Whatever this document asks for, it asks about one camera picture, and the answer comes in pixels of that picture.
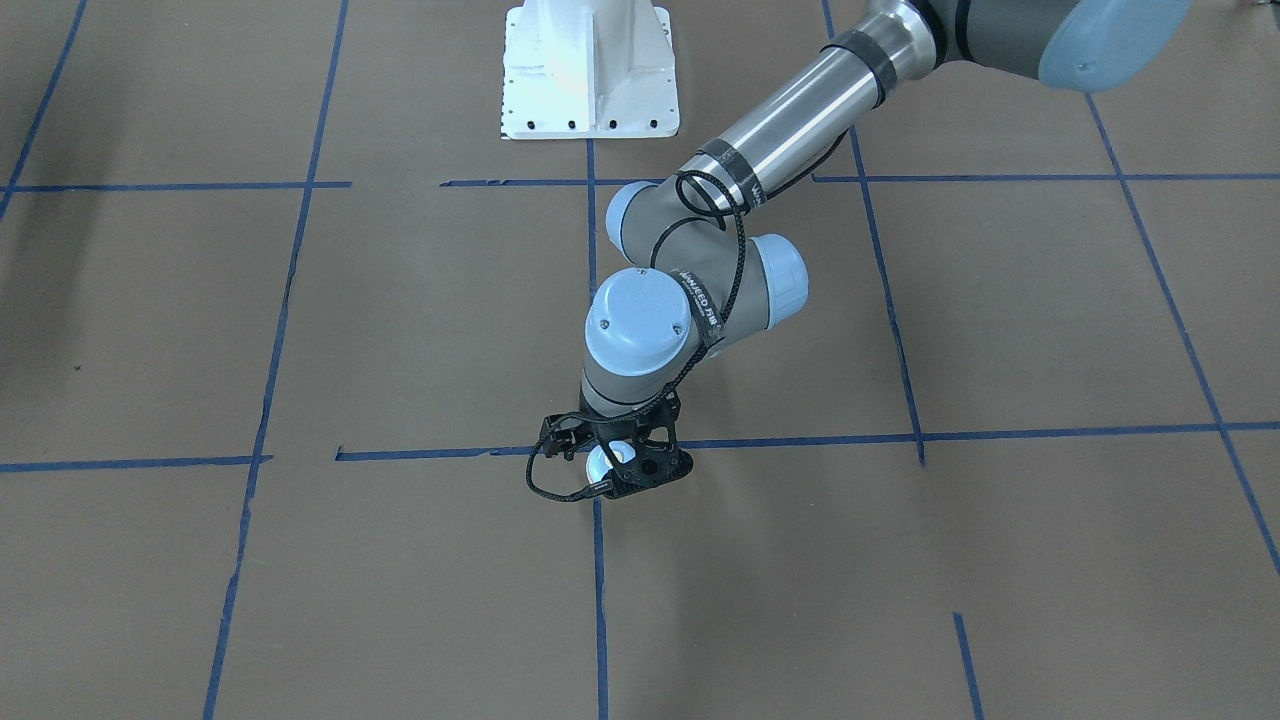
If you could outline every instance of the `white mounting plate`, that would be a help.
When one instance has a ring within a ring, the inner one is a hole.
[[[507,13],[506,38],[520,24],[524,8]],[[667,45],[671,46],[671,14],[654,8]],[[590,47],[590,37],[585,40]],[[584,56],[585,63],[594,58]],[[680,129],[680,104],[676,67],[632,72],[612,88],[598,88],[591,97],[586,88],[566,92],[544,68],[513,68],[503,64],[502,137],[508,140],[584,140],[671,137]]]

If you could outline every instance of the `floor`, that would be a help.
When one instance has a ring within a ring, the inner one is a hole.
[[[902,87],[694,474],[563,506],[604,206],[863,4],[666,0],[680,135],[525,143],[513,4],[0,3],[0,716],[1280,715],[1270,9]]]

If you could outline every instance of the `white metal base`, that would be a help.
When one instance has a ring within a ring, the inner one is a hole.
[[[650,0],[527,0],[507,13],[506,36],[503,137],[671,137],[680,129],[671,15]]]

